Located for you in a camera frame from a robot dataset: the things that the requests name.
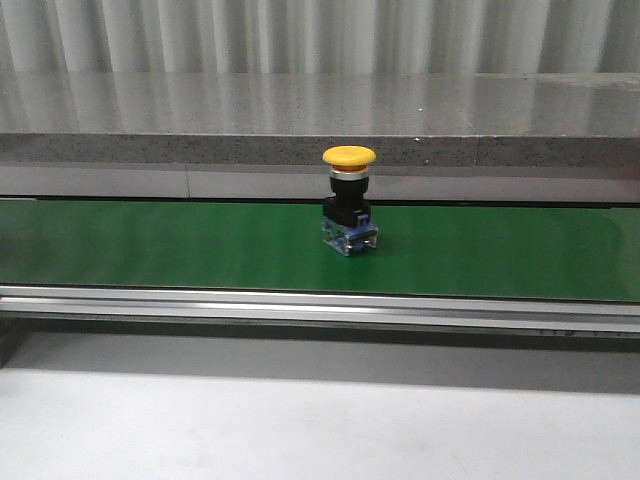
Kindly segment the white conveyor rear rail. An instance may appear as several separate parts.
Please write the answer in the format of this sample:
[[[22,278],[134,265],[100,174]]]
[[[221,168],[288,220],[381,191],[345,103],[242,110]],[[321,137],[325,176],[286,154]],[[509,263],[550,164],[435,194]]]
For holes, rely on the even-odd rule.
[[[329,171],[313,166],[9,163],[8,197],[316,200]],[[636,167],[372,167],[377,201],[636,203]]]

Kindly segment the aluminium conveyor front rail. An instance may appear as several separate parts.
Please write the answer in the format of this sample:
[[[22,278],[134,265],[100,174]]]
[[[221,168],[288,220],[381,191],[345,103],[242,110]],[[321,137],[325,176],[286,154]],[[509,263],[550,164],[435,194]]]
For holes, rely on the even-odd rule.
[[[4,285],[1,314],[28,319],[410,331],[639,333],[636,304],[275,291]]]

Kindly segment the green conveyor belt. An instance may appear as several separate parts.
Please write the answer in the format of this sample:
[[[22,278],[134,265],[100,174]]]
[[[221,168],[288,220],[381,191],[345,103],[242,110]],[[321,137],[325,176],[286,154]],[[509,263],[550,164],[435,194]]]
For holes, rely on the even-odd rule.
[[[3,283],[635,302],[635,208],[382,206],[376,249],[324,243],[317,204],[1,203]]]

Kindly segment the white pleated curtain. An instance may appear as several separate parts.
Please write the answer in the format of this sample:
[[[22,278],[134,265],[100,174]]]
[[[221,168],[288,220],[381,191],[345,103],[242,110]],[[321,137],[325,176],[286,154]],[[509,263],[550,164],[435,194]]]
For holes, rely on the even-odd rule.
[[[5,1],[9,72],[639,68],[635,1]]]

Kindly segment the grey stone counter slab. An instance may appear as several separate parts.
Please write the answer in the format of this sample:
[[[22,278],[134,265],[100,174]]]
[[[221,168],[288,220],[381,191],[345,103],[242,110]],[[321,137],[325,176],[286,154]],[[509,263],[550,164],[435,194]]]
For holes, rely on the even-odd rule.
[[[3,163],[635,169],[635,74],[5,73]]]

